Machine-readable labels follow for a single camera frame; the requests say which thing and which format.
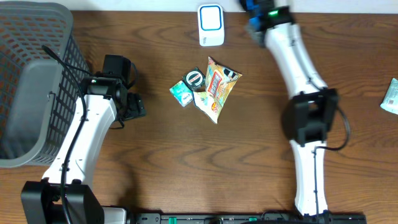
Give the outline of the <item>teal white tissue packet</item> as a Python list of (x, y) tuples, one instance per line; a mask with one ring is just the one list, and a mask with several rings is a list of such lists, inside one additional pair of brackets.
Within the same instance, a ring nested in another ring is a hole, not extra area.
[(186, 84), (180, 80), (170, 89), (170, 93), (180, 103), (182, 107), (187, 106), (193, 101), (193, 93)]

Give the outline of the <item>yellow red snack bag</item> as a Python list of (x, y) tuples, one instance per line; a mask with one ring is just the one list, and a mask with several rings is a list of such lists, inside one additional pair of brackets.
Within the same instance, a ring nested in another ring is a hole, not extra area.
[(217, 124), (229, 94), (241, 77), (241, 73), (219, 64), (212, 57), (208, 57), (205, 91), (193, 93), (195, 106)]

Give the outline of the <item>dark green round packet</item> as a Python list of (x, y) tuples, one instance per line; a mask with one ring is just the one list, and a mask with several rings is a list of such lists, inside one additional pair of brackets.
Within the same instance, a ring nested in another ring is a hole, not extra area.
[(182, 81), (191, 91), (197, 91), (205, 84), (205, 76), (198, 67), (183, 76)]

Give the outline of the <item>light teal snack packet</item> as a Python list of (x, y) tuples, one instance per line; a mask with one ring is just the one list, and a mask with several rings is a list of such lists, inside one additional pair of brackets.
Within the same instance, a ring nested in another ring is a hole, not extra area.
[(397, 102), (398, 81), (396, 78), (393, 78), (380, 107), (390, 113), (398, 114)]

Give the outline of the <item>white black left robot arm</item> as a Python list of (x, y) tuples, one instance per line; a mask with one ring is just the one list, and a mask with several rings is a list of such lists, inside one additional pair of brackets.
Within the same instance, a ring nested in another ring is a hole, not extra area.
[(139, 103), (122, 78), (86, 77), (67, 135), (52, 165), (39, 182), (28, 181), (21, 201), (28, 223), (131, 223), (128, 209), (102, 206), (92, 191), (104, 137), (122, 123), (130, 105)]

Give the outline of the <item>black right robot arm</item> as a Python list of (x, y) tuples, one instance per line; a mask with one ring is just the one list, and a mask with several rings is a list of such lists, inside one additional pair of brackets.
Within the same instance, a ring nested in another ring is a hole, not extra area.
[(252, 38), (274, 57), (289, 94), (281, 124), (295, 159), (295, 207), (303, 217), (321, 215), (328, 210), (323, 162), (337, 92), (318, 74), (288, 6), (277, 7), (274, 1), (239, 3), (249, 14)]

